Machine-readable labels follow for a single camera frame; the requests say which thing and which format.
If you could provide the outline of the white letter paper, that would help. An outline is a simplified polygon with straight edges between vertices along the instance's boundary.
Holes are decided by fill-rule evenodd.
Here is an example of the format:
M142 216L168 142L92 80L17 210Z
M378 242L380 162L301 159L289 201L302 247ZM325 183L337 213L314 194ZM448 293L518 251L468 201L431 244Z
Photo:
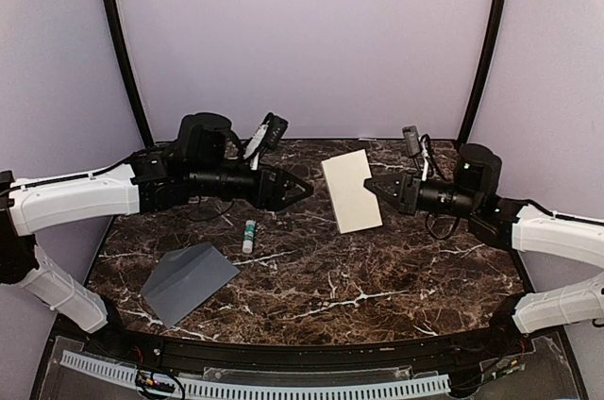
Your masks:
M323 160L321 167L341 234L383 225L376 196L364 188L372 178L364 149Z

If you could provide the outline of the white green glue stick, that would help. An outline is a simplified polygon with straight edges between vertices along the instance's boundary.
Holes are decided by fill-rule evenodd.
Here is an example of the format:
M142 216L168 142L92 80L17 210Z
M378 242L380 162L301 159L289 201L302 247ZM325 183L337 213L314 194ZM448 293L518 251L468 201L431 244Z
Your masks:
M244 254L251 254L254 247L256 235L256 225L254 220L247 220L244 226L242 251Z

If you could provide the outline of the grey envelope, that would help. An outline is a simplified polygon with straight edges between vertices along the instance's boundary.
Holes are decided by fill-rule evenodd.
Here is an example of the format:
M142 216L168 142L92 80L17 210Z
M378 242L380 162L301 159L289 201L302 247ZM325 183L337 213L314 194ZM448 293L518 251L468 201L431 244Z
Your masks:
M239 273L216 247L203 242L167 252L144 283L142 297L170 328Z

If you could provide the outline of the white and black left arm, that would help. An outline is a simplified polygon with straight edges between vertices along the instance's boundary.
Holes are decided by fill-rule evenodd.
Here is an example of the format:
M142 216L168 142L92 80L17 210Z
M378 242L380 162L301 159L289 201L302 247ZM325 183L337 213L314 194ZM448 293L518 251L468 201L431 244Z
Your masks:
M241 199L282 211L310 197L313 187L261 163L277 148L286 120L268 113L242 142L230 120L211 112L185 116L172 142L156 144L97 170L40 179L1 174L1 281L37 296L69 318L113 358L133 350L132 336L109 301L61 269L37 243L38 230L86 219L165 211L192 197Z

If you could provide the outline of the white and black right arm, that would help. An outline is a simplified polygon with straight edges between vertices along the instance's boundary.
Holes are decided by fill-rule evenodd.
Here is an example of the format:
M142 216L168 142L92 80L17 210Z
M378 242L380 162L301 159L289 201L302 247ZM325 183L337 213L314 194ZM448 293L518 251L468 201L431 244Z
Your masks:
M414 171L367 178L364 187L401 214L424 211L467 223L480 242L505 251L534 252L601 267L603 223L549 210L534 200L497 194L502 160L483 145L467 143L450 182L424 179ZM518 335L590 321L603 325L603 276L546 292L506 298L490 319L481 347L504 355Z

